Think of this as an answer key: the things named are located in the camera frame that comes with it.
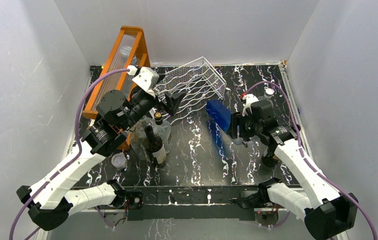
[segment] white wire rack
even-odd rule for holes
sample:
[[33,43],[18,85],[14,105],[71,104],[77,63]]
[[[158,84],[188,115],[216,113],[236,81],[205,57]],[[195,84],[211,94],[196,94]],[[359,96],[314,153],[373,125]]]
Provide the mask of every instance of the white wire rack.
[[154,91],[161,100],[165,100],[164,92],[175,94],[186,91],[176,115],[171,119],[173,124],[203,109],[209,99],[224,99],[226,86],[226,81],[215,68],[204,57],[200,57],[167,72]]

